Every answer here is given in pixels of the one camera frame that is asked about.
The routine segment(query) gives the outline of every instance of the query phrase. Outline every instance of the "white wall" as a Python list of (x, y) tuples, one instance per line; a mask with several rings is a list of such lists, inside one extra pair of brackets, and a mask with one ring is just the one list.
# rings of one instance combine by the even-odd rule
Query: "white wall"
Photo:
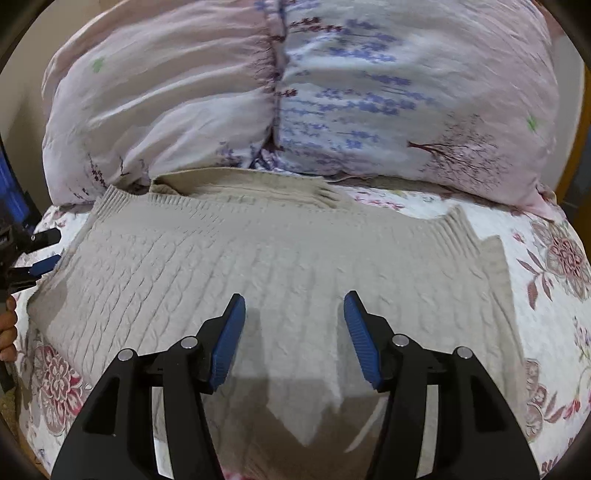
[(568, 37), (555, 43), (552, 58), (560, 92), (556, 149), (542, 171), (542, 182), (556, 189), (573, 148), (584, 94), (584, 63)]
[(19, 183), (42, 212), (50, 199), (41, 161), (45, 134), (41, 80), (53, 54), (100, 9), (99, 0), (56, 0), (28, 30), (0, 73), (0, 135)]

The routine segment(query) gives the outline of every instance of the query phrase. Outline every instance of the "floral bed sheet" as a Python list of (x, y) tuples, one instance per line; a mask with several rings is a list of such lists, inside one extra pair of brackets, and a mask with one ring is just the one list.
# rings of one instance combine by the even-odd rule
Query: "floral bed sheet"
[[(361, 203), (417, 218), (433, 218), (461, 205), (479, 237), (501, 237), (526, 358), (525, 434), (540, 475), (545, 475), (578, 434), (591, 407), (591, 268), (578, 236), (566, 220), (548, 222), (445, 187), (402, 180), (391, 181), (388, 190), (372, 185), (356, 179), (336, 188)], [(88, 211), (88, 206), (49, 208), (38, 230), (57, 226), (61, 242), (19, 262), (30, 264), (61, 253)], [(29, 324), (26, 305), (33, 292), (34, 288), (17, 294), (20, 428), (51, 472), (92, 386)], [(170, 472), (162, 445), (157, 444), (157, 456), (159, 468)], [(226, 477), (242, 478), (238, 473)]]

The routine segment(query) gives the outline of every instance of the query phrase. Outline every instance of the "silver screw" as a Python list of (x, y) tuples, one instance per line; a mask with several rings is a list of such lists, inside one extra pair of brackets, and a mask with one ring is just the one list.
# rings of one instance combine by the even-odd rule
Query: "silver screw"
[(191, 348), (195, 348), (198, 343), (199, 341), (195, 337), (185, 337), (181, 340), (181, 347), (189, 350)]
[(122, 362), (126, 362), (127, 360), (131, 360), (134, 355), (134, 351), (131, 348), (126, 348), (125, 350), (121, 350), (117, 354), (117, 358)]
[(472, 357), (472, 355), (474, 355), (474, 353), (472, 353), (472, 350), (470, 350), (467, 346), (459, 347), (457, 349), (457, 354), (466, 360), (468, 360)]
[(392, 337), (392, 342), (396, 346), (407, 346), (410, 343), (410, 340), (408, 340), (406, 335), (398, 333)]

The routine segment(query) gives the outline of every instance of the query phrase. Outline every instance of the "bed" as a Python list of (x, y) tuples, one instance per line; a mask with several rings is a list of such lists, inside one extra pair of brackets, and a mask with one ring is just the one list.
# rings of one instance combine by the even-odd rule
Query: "bed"
[[(234, 153), (226, 154), (229, 161), (236, 161)], [(270, 164), (258, 167), (269, 169)], [(393, 180), (384, 189), (374, 187), (370, 180), (348, 179), (336, 187), (358, 202), (416, 218), (434, 218), (461, 205), (479, 237), (501, 237), (526, 358), (525, 435), (540, 474), (547, 474), (574, 442), (591, 406), (591, 324), (587, 314), (591, 270), (555, 197), (550, 192), (542, 194), (558, 218), (550, 222), (517, 207), (499, 206), (456, 189), (421, 182)], [(84, 224), (88, 210), (88, 206), (50, 207), (37, 229), (56, 226), (62, 231), (62, 241), (21, 258), (20, 264), (62, 252)], [(22, 292), (17, 299), (19, 419), (28, 444), (51, 471), (92, 386), (29, 323), (26, 305), (33, 292)], [(159, 467), (170, 473), (166, 448), (158, 445), (157, 452)]]

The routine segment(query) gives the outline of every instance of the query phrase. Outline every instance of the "blue gripper pad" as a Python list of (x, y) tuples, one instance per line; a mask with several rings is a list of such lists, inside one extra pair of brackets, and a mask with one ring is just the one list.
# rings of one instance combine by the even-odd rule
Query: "blue gripper pad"
[(226, 381), (228, 371), (232, 365), (232, 358), (236, 353), (238, 339), (246, 320), (246, 303), (244, 297), (238, 295), (238, 300), (228, 314), (228, 319), (216, 346), (212, 352), (212, 369), (209, 385), (215, 391)]
[(40, 277), (41, 275), (52, 271), (56, 264), (60, 261), (60, 258), (61, 256), (59, 255), (53, 255), (52, 257), (33, 263), (33, 265), (29, 267), (29, 274), (33, 277)]
[(343, 302), (345, 321), (357, 353), (359, 365), (361, 365), (363, 377), (371, 383), (374, 389), (378, 389), (382, 383), (382, 376), (379, 372), (379, 353), (369, 334), (363, 313), (357, 304), (357, 298), (357, 295), (351, 291), (345, 295)]

